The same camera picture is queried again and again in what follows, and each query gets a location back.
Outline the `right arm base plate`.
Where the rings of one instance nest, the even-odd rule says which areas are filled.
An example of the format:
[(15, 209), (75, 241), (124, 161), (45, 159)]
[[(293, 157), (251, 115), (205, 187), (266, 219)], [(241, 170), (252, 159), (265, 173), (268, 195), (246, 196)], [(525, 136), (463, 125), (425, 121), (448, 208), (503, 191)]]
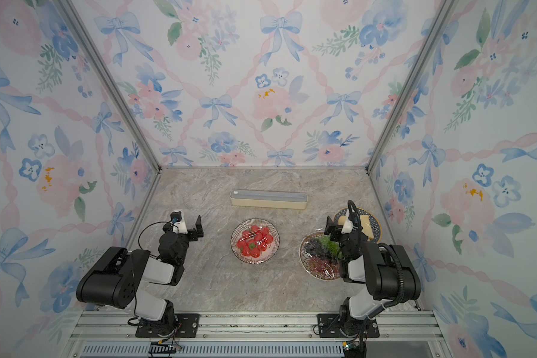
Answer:
[(379, 338), (379, 326), (376, 320), (366, 322), (349, 318), (341, 322), (339, 314), (320, 313), (317, 315), (317, 334), (320, 338), (346, 338), (349, 340), (357, 338), (363, 334), (365, 339)]

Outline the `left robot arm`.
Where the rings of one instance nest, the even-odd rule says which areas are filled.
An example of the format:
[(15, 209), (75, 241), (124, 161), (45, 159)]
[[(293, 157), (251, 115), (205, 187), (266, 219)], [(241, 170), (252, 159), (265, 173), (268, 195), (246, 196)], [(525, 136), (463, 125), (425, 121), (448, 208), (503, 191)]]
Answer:
[(128, 324), (137, 328), (137, 338), (194, 338), (198, 313), (176, 313), (174, 304), (140, 287), (143, 282), (177, 286), (185, 272), (189, 244), (204, 236), (201, 216), (188, 228), (182, 211), (174, 211), (163, 222), (158, 255), (149, 250), (111, 247), (78, 284), (76, 298), (87, 304), (110, 306), (129, 312)]

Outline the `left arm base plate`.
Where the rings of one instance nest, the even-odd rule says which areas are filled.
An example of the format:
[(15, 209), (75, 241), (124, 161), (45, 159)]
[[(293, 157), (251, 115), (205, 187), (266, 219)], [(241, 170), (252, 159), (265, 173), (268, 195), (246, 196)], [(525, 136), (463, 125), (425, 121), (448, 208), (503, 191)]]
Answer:
[(195, 338), (200, 315), (197, 313), (180, 313), (164, 316), (159, 321), (140, 319), (135, 333), (136, 338)]

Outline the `plastic wrap dispenser box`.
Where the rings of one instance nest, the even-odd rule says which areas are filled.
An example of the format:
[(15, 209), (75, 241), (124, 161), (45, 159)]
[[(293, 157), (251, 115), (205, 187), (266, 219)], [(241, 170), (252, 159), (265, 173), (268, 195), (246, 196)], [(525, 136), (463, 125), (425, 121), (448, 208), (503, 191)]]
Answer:
[(238, 207), (262, 207), (274, 209), (304, 210), (308, 195), (301, 192), (279, 192), (249, 189), (233, 189), (231, 204)]

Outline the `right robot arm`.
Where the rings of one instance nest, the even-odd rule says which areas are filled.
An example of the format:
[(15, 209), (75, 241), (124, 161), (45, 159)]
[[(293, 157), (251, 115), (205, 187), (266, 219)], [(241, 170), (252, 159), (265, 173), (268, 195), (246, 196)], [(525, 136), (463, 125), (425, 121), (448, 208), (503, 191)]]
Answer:
[(348, 222), (338, 225), (331, 217), (325, 234), (340, 245), (342, 279), (365, 286), (340, 306), (338, 331), (342, 335), (362, 336), (384, 310), (421, 295), (421, 280), (403, 246), (371, 243), (361, 227)]

